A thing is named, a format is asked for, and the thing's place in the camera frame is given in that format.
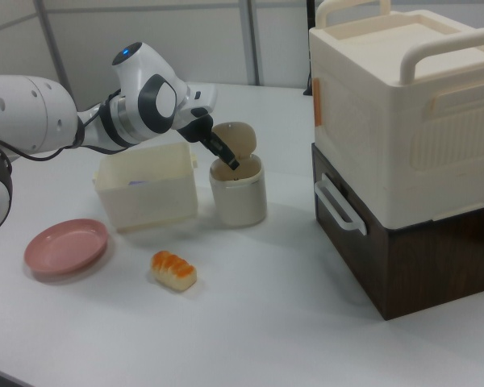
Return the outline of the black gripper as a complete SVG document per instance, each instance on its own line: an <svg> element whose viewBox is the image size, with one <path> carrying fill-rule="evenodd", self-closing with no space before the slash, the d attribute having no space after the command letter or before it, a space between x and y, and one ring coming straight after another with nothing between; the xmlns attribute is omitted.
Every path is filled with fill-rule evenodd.
<svg viewBox="0 0 484 387"><path fill-rule="evenodd" d="M230 169L237 169L240 163L235 154L216 134L211 134L212 127L213 118L206 114L181 128L179 134L189 143L201 143Z"/></svg>

